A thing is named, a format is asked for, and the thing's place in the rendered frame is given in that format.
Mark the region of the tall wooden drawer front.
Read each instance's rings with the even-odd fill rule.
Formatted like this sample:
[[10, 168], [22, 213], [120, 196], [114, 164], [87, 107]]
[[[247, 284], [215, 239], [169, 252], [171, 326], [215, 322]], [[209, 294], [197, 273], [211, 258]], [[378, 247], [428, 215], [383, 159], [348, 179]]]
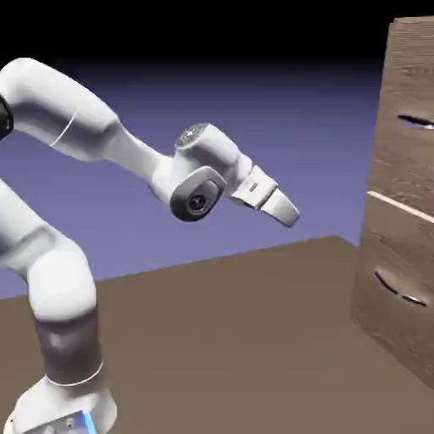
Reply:
[[434, 215], [434, 130], [399, 114], [434, 120], [434, 16], [389, 26], [369, 178], [370, 190]]

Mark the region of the short wooden drawer front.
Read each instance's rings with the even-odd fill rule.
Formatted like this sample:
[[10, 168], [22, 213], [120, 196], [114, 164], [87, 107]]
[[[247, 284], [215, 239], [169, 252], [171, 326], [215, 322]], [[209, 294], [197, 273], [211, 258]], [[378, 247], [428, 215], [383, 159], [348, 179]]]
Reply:
[[[397, 298], [376, 279], [376, 270], [428, 307]], [[364, 333], [434, 389], [433, 217], [367, 192], [350, 312]]]

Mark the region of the brown wooden cabinet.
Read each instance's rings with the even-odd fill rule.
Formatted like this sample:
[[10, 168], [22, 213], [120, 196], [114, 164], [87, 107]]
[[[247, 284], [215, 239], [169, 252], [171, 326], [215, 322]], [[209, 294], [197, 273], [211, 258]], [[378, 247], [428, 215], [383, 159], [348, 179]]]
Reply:
[[434, 389], [434, 16], [389, 26], [351, 315]]

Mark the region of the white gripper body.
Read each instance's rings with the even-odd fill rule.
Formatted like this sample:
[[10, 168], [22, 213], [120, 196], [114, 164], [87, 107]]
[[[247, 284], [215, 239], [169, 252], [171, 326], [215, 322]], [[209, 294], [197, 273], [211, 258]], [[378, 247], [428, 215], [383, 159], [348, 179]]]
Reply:
[[260, 211], [286, 228], [294, 226], [300, 216], [297, 207], [279, 188], [270, 194]]

